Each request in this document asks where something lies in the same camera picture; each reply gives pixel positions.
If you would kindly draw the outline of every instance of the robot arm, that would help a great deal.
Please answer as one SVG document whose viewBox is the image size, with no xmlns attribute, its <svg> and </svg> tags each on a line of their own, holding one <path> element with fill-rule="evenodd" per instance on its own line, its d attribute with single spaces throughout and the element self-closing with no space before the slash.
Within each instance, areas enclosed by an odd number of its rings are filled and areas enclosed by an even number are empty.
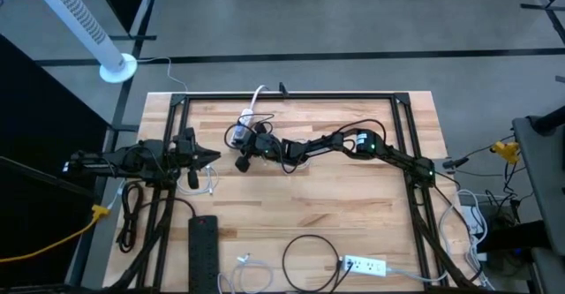
<svg viewBox="0 0 565 294">
<path fill-rule="evenodd" d="M 199 146 L 192 128 L 187 128 L 182 136 L 173 137 L 173 143 L 175 147 L 169 150 L 165 149 L 162 140 L 147 139 L 113 153 L 78 151 L 65 164 L 64 172 L 77 177 L 95 175 L 138 178 L 151 185 L 177 181 L 180 169 L 187 168 L 189 186 L 198 188 L 196 170 L 220 158 L 220 152 Z"/>
<path fill-rule="evenodd" d="M 346 141 L 353 142 L 347 148 Z M 297 166 L 309 158 L 329 152 L 342 152 L 351 159 L 372 160 L 378 158 L 401 170 L 407 171 L 419 185 L 433 186 L 435 175 L 433 162 L 425 157 L 415 158 L 387 145 L 379 134 L 367 129 L 353 128 L 345 132 L 333 132 L 328 136 L 306 143 L 282 139 L 266 132 L 248 132 L 240 148 L 243 156 L 236 162 L 237 168 L 246 172 L 252 156 L 261 156 L 273 162 Z"/>
</svg>

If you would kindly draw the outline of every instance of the black cable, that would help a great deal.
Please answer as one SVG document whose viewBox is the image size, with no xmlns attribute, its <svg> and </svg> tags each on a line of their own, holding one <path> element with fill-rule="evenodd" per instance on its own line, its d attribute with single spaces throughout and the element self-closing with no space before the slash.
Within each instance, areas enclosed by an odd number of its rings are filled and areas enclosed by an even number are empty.
<svg viewBox="0 0 565 294">
<path fill-rule="evenodd" d="M 478 222 L 478 225 L 480 226 L 480 228 L 482 230 L 485 229 L 485 225 L 483 224 L 482 221 L 480 221 L 476 216 L 475 216 L 475 209 L 477 209 L 476 207 L 471 207 L 471 215 L 473 216 L 473 219 L 475 219 L 476 222 Z"/>
<path fill-rule="evenodd" d="M 325 282 L 321 287 L 319 287 L 318 289 L 315 290 L 304 290 L 304 289 L 300 289 L 298 286 L 296 286 L 289 278 L 289 274 L 286 271 L 286 253 L 287 251 L 289 251 L 290 246 L 297 240 L 303 238 L 303 237 L 313 237 L 313 238 L 318 238 L 320 240 L 323 240 L 324 242 L 326 242 L 329 247 L 332 249 L 332 251 L 335 254 L 335 271 L 334 273 L 331 275 L 331 277 L 329 278 L 329 280 L 327 282 Z M 321 290 L 324 290 L 330 283 L 332 283 L 332 281 L 334 281 L 334 279 L 336 279 L 336 277 L 339 275 L 339 270 L 341 268 L 342 262 L 339 260 L 339 254 L 337 253 L 337 250 L 335 249 L 334 245 L 332 245 L 331 242 L 329 242 L 326 238 L 322 237 L 322 236 L 318 236 L 318 235 L 312 235 L 312 234 L 307 234 L 307 235 L 302 235 L 302 236 L 298 236 L 292 239 L 292 241 L 290 241 L 286 247 L 284 248 L 284 252 L 282 253 L 282 272 L 284 273 L 284 277 L 286 278 L 286 281 L 289 283 L 290 286 L 292 286 L 292 288 L 294 288 L 295 290 L 297 290 L 298 292 L 301 293 L 317 293 Z M 343 275 L 343 278 L 345 278 L 345 276 L 347 275 L 347 273 L 349 273 L 349 270 L 345 273 L 345 275 Z M 339 285 L 339 282 L 336 282 L 334 285 L 334 288 L 330 291 L 333 292 L 335 290 L 335 288 Z"/>
<path fill-rule="evenodd" d="M 296 171 L 296 169 L 298 168 L 298 163 L 296 165 L 294 165 L 294 167 L 292 168 L 292 170 L 287 170 L 286 167 L 284 167 L 284 162 L 283 162 L 283 147 L 281 146 L 281 144 L 279 144 L 278 141 L 274 140 L 274 143 L 276 143 L 276 145 L 279 147 L 279 158 L 281 159 L 281 168 L 282 171 L 284 171 L 285 174 L 290 175 L 293 172 Z M 304 151 L 302 151 L 302 154 L 298 157 L 298 160 L 300 161 L 301 159 L 304 158 L 304 156 L 306 155 L 306 150 L 308 149 L 308 145 L 310 144 L 310 140 L 308 140 L 305 143 L 305 147 L 304 147 Z"/>
<path fill-rule="evenodd" d="M 245 124 L 242 124 L 242 123 L 240 122 L 241 117 L 260 117 L 260 116 L 264 116 L 264 117 L 267 117 L 267 118 L 263 118 L 262 120 L 253 123 L 253 124 L 251 125 L 251 127 L 250 127 L 250 126 L 247 126 L 247 125 L 245 125 Z M 252 132 L 252 133 L 255 133 L 255 131 L 252 129 L 252 127 L 254 127 L 254 126 L 255 126 L 256 124 L 258 124 L 258 123 L 264 123 L 264 122 L 268 121 L 269 119 L 275 117 L 275 114 L 271 114 L 271 113 L 266 113 L 266 114 L 262 114 L 262 113 L 253 113 L 253 114 L 245 114 L 245 115 L 242 115 L 241 117 L 238 117 L 238 118 L 237 118 L 237 122 L 234 123 L 234 124 L 232 124 L 232 125 L 230 125 L 230 126 L 226 129 L 226 132 L 223 134 L 223 143 L 224 143 L 227 147 L 229 147 L 229 148 L 231 148 L 231 149 L 239 149 L 238 147 L 234 147 L 234 146 L 232 146 L 230 143 L 228 143 L 228 133 L 231 131 L 232 128 L 237 127 L 237 126 L 241 126 L 241 127 L 244 127 L 247 131 Z M 271 132 L 273 131 L 273 125 L 272 125 L 272 124 L 270 124 L 270 125 L 271 125 L 271 130 L 270 130 L 269 133 L 271 133 Z"/>
<path fill-rule="evenodd" d="M 116 178 L 116 171 L 114 170 L 114 167 L 116 167 L 116 166 L 114 164 L 112 164 L 111 162 L 109 162 L 109 160 L 104 158 L 104 157 L 100 157 L 100 159 L 105 161 L 108 164 L 108 168 L 112 172 L 112 177 Z"/>
<path fill-rule="evenodd" d="M 485 189 L 485 194 L 486 194 L 486 197 L 488 198 L 488 203 L 490 203 L 491 206 L 493 205 L 493 202 L 496 204 L 496 206 L 499 206 L 498 201 L 500 201 L 500 200 L 497 200 L 496 197 L 494 197 L 494 194 L 491 191 L 489 191 L 488 189 Z"/>
<path fill-rule="evenodd" d="M 354 150 L 355 147 L 357 146 L 357 143 L 355 143 L 355 140 L 353 140 L 353 139 L 345 139 L 345 140 L 343 141 L 343 143 L 345 143 L 345 142 L 353 143 L 353 146 L 352 146 L 351 148 L 348 148 L 350 151 Z"/>
<path fill-rule="evenodd" d="M 155 156 L 155 154 L 153 153 L 153 151 L 147 147 L 130 147 L 128 150 L 125 151 L 124 153 L 124 157 L 122 158 L 122 165 L 125 165 L 125 159 L 127 158 L 127 156 L 131 153 L 135 153 L 136 150 L 147 150 L 149 152 L 149 154 L 151 154 L 151 157 L 153 157 L 153 160 L 155 161 L 155 165 L 157 166 L 157 168 L 159 169 L 159 171 L 164 175 L 165 178 L 167 178 L 167 173 L 165 172 L 165 170 L 163 170 L 163 168 L 161 167 L 161 164 L 159 163 L 159 161 L 157 160 L 157 156 Z"/>
<path fill-rule="evenodd" d="M 380 128 L 382 129 L 382 141 L 385 144 L 387 143 L 387 130 L 385 129 L 385 125 L 383 125 L 380 121 L 378 121 L 376 119 L 372 119 L 372 118 L 366 118 L 366 119 L 363 119 L 363 120 L 360 120 L 360 121 L 357 121 L 357 122 L 346 124 L 346 125 L 340 127 L 339 129 L 337 129 L 337 131 L 335 131 L 335 132 L 341 132 L 346 127 L 361 124 L 361 123 L 364 123 L 364 122 L 375 122 L 376 124 L 378 124 L 380 126 Z"/>
<path fill-rule="evenodd" d="M 339 278 L 339 273 L 337 274 L 337 277 L 335 278 L 336 282 L 335 282 L 334 288 L 329 292 L 329 294 L 333 293 L 337 289 L 339 284 L 341 284 L 343 282 L 343 280 L 345 279 L 345 276 L 347 276 L 347 274 L 350 273 L 351 268 L 353 268 L 353 263 L 350 264 L 350 266 L 347 268 L 347 271 L 345 271 L 345 273 L 343 274 L 342 278 L 339 279 L 339 281 L 337 281 L 337 279 Z"/>
<path fill-rule="evenodd" d="M 527 198 L 530 198 L 531 196 L 533 196 L 533 192 L 531 192 L 529 195 L 527 195 L 527 196 L 525 196 L 525 197 L 520 198 L 520 199 L 518 200 L 518 202 L 522 202 L 522 200 L 527 199 Z"/>
<path fill-rule="evenodd" d="M 465 175 L 470 175 L 470 176 L 476 176 L 476 177 L 502 177 L 502 174 L 477 174 L 477 173 L 473 173 L 470 171 L 465 171 L 465 170 L 460 170 L 460 169 L 456 169 L 456 172 L 465 174 Z"/>
<path fill-rule="evenodd" d="M 505 138 L 500 139 L 499 141 L 503 141 L 503 140 L 505 140 L 505 139 L 510 139 L 510 138 L 513 138 L 513 137 L 514 137 L 514 135 L 509 135 L 509 136 L 507 136 L 507 137 L 505 137 Z M 476 154 L 476 153 L 478 153 L 478 152 L 482 152 L 482 151 L 484 151 L 484 150 L 490 149 L 492 146 L 493 146 L 493 144 L 491 144 L 491 145 L 489 145 L 489 146 L 487 146 L 487 147 L 482 147 L 482 148 L 479 148 L 479 149 L 475 149 L 474 151 L 472 151 L 472 152 L 468 153 L 467 155 L 463 156 L 462 158 L 469 157 L 469 156 L 474 155 L 474 154 Z"/>
<path fill-rule="evenodd" d="M 139 211 L 152 205 L 154 203 L 158 203 L 161 201 L 167 200 L 176 200 L 181 201 L 187 205 L 191 211 L 192 216 L 196 216 L 196 211 L 194 207 L 186 200 L 180 198 L 161 198 L 158 200 L 153 200 L 146 204 L 141 204 L 143 201 L 143 187 L 139 184 L 141 180 L 131 181 L 127 183 L 122 191 L 122 207 L 124 208 L 124 227 L 120 230 L 117 234 L 116 242 L 118 243 L 119 249 L 122 253 L 130 252 L 133 247 L 135 246 L 135 241 L 137 238 L 137 228 L 138 228 L 138 220 L 139 220 Z M 133 190 L 137 190 L 137 198 L 135 200 L 135 204 L 133 208 L 130 207 L 130 192 Z"/>
<path fill-rule="evenodd" d="M 483 273 L 483 266 L 481 265 L 481 266 L 478 267 L 477 273 L 475 273 L 475 275 L 474 275 L 472 278 L 470 278 L 469 281 L 470 281 L 470 282 L 475 282 L 475 280 L 477 280 L 478 277 L 479 277 L 482 273 Z"/>
<path fill-rule="evenodd" d="M 455 179 L 449 177 L 449 176 L 446 175 L 446 174 L 440 173 L 439 171 L 436 171 L 435 173 L 436 173 L 437 175 L 440 175 L 440 176 L 446 178 L 447 180 L 450 180 L 450 181 L 454 182 L 454 183 L 456 184 L 456 186 L 457 186 L 457 189 L 461 189 L 461 184 L 459 184 L 459 182 L 456 181 Z"/>
</svg>

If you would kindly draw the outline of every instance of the white wire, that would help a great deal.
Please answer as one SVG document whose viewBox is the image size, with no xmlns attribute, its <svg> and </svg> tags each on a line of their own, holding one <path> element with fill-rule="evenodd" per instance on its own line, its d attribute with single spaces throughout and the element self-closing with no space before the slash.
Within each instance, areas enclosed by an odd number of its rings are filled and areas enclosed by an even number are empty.
<svg viewBox="0 0 565 294">
<path fill-rule="evenodd" d="M 259 95 L 259 92 L 260 92 L 263 88 L 265 88 L 265 89 L 268 90 L 268 87 L 266 87 L 266 86 L 264 86 L 264 85 L 260 85 L 260 86 L 257 88 L 257 90 L 255 90 L 255 94 L 253 95 L 253 98 L 252 98 L 252 100 L 251 100 L 251 104 L 249 105 L 249 109 L 250 109 L 250 110 L 253 110 L 253 106 L 255 106 L 255 102 L 257 101 L 257 96 Z"/>
<path fill-rule="evenodd" d="M 487 195 L 485 193 L 475 193 L 475 196 L 477 196 L 477 197 L 495 197 L 495 198 L 498 198 L 498 199 L 504 199 L 504 198 L 507 197 L 507 196 Z"/>
<path fill-rule="evenodd" d="M 249 260 L 249 256 L 250 254 L 247 254 L 244 258 L 237 258 L 239 260 L 239 264 L 231 271 L 231 276 L 230 279 L 228 279 L 225 275 L 223 275 L 222 273 L 218 274 L 218 278 L 217 278 L 217 285 L 218 285 L 218 293 L 222 294 L 222 279 L 230 286 L 230 293 L 231 294 L 235 294 L 236 293 L 236 285 L 234 284 L 234 276 L 236 274 L 236 271 L 241 270 L 239 272 L 239 289 L 241 289 L 241 291 L 243 291 L 246 294 L 257 294 L 257 293 L 261 293 L 262 291 L 266 290 L 269 286 L 271 286 L 273 284 L 273 280 L 275 278 L 275 274 L 273 272 L 273 268 L 271 268 L 267 263 L 265 263 L 264 261 L 261 260 Z M 269 273 L 269 279 L 268 279 L 268 283 L 267 285 L 263 286 L 260 290 L 246 290 L 245 286 L 244 286 L 244 269 L 248 266 L 257 266 L 260 268 L 265 268 L 268 273 Z"/>
<path fill-rule="evenodd" d="M 438 282 L 438 281 L 443 280 L 447 276 L 447 272 L 446 272 L 438 278 L 428 279 L 428 278 L 425 278 L 425 277 L 422 277 L 422 276 L 419 276 L 419 275 L 414 275 L 414 274 L 412 274 L 408 271 L 402 270 L 400 268 L 387 268 L 387 272 L 406 275 L 409 278 L 413 278 L 414 280 L 418 280 L 418 281 L 421 281 L 421 282 Z"/>
<path fill-rule="evenodd" d="M 177 181 L 177 189 L 180 193 L 182 193 L 183 195 L 187 195 L 187 196 L 194 196 L 194 195 L 199 195 L 199 194 L 203 194 L 203 193 L 209 193 L 209 194 L 214 194 L 214 189 L 216 188 L 216 186 L 218 186 L 218 183 L 220 182 L 220 176 L 218 175 L 218 172 L 215 171 L 215 169 L 212 167 L 212 165 L 207 165 L 205 167 L 206 170 L 206 177 L 207 177 L 207 183 L 206 183 L 206 188 L 203 189 L 199 189 L 199 190 L 193 190 L 193 189 L 186 189 L 184 186 L 182 186 L 180 184 L 181 179 L 183 178 L 182 176 L 178 178 Z M 210 175 L 210 173 L 214 173 L 215 175 L 215 181 L 212 179 L 212 176 Z"/>
<path fill-rule="evenodd" d="M 152 62 L 154 60 L 158 60 L 158 59 L 167 59 L 169 60 L 169 66 L 167 67 L 167 77 L 169 77 L 169 79 L 182 84 L 183 86 L 185 86 L 185 91 L 188 92 L 188 86 L 186 85 L 186 83 L 184 83 L 183 81 L 173 77 L 170 75 L 170 67 L 173 65 L 173 61 L 170 60 L 169 57 L 155 57 L 155 58 L 151 58 L 151 59 L 146 59 L 146 60 L 137 60 L 138 63 L 145 63 L 145 62 Z"/>
<path fill-rule="evenodd" d="M 114 199 L 106 206 L 108 210 L 111 210 L 114 207 L 114 203 L 116 202 L 117 195 L 121 195 L 125 185 L 125 178 L 122 180 L 120 185 L 117 187 L 116 193 L 114 194 Z"/>
<path fill-rule="evenodd" d="M 477 195 L 475 193 L 473 193 L 469 190 L 466 190 L 466 189 L 462 189 L 462 190 L 458 191 L 456 194 L 459 195 L 460 193 L 469 194 L 475 200 L 475 208 L 478 210 L 478 200 L 477 200 Z M 449 212 L 451 212 L 451 210 L 453 210 L 453 208 L 455 207 L 455 204 L 456 204 L 456 201 L 454 200 L 451 203 L 451 205 L 448 207 L 448 209 L 443 213 L 443 215 L 441 215 L 441 219 L 440 219 L 440 236 L 443 239 L 443 242 L 444 242 L 445 248 L 446 248 L 446 253 L 448 255 L 451 255 L 450 247 L 449 247 L 449 241 L 446 237 L 443 226 L 444 226 L 444 223 L 445 223 L 445 219 L 447 218 Z M 465 260 L 471 266 L 471 268 L 473 269 L 473 271 L 475 273 L 477 273 L 478 270 L 480 269 L 480 262 L 478 261 L 478 254 L 477 254 L 477 245 L 479 243 L 481 243 L 483 240 L 485 240 L 486 234 L 488 233 L 488 227 L 487 227 L 487 224 L 486 224 L 485 217 L 480 213 L 479 210 L 477 212 L 478 212 L 478 218 L 482 222 L 482 224 L 484 225 L 485 230 L 484 230 L 483 235 L 479 239 L 477 239 L 475 236 L 473 236 L 471 234 L 469 235 L 469 237 L 471 239 L 471 245 L 469 246 L 469 251 L 465 254 Z M 438 282 L 448 275 L 448 272 L 446 271 L 442 276 L 440 276 L 438 278 L 428 279 L 428 278 L 424 278 L 424 277 L 419 276 L 419 275 L 414 275 L 410 272 L 407 272 L 405 270 L 401 270 L 401 269 L 398 269 L 398 268 L 387 268 L 387 271 L 391 272 L 391 273 L 398 273 L 398 274 L 406 275 L 408 277 L 411 277 L 415 280 L 419 280 L 421 282 Z M 479 280 L 481 281 L 483 286 L 489 287 L 490 290 L 495 290 L 493 285 L 490 283 L 488 278 L 485 276 L 484 272 L 479 275 Z"/>
</svg>

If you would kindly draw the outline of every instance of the gray floor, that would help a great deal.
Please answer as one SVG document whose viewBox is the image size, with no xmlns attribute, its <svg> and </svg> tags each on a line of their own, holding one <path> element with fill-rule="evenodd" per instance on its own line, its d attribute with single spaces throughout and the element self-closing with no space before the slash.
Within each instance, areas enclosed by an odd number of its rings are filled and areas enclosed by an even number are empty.
<svg viewBox="0 0 565 294">
<path fill-rule="evenodd" d="M 0 33 L 33 59 L 90 57 L 41 0 L 4 0 Z M 110 34 L 123 29 L 103 0 L 85 0 Z M 301 52 L 413 51 L 452 49 L 562 48 L 542 11 L 520 3 L 536 0 L 156 0 L 143 57 Z M 119 42 L 125 52 L 130 42 Z M 513 117 L 544 114 L 562 105 L 565 56 L 397 60 L 300 61 L 240 64 L 175 64 L 172 75 L 191 91 L 253 90 L 259 84 L 290 90 L 431 90 L 452 156 L 510 134 Z M 120 86 L 103 83 L 98 68 L 56 67 L 49 73 L 111 120 Z M 167 66 L 141 65 L 124 115 L 137 124 L 150 91 L 181 91 L 167 79 Z M 131 144 L 133 137 L 122 139 Z M 469 171 L 501 173 L 494 155 L 476 155 Z M 457 177 L 475 192 L 501 194 L 499 178 Z M 525 172 L 513 180 L 530 193 Z M 110 188 L 109 196 L 115 190 Z M 524 221 L 539 219 L 534 199 L 520 207 Z M 87 270 L 87 285 L 99 286 L 111 243 L 112 221 L 100 225 L 100 255 Z M 495 282 L 506 290 L 522 283 Z"/>
</svg>

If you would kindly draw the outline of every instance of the power strip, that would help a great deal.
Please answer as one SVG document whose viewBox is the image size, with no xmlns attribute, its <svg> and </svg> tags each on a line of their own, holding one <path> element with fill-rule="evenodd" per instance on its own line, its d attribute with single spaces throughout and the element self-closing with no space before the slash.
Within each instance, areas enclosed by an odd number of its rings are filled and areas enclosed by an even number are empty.
<svg viewBox="0 0 565 294">
<path fill-rule="evenodd" d="M 245 134 L 247 133 L 247 127 L 253 119 L 253 111 L 251 109 L 244 109 L 237 119 L 237 126 L 234 132 L 231 134 L 230 143 L 231 145 L 236 145 L 238 141 L 243 140 Z"/>
<path fill-rule="evenodd" d="M 343 258 L 343 270 L 347 271 L 351 264 L 353 264 L 353 266 L 350 272 L 382 277 L 387 276 L 387 262 L 384 260 L 346 255 Z"/>
</svg>

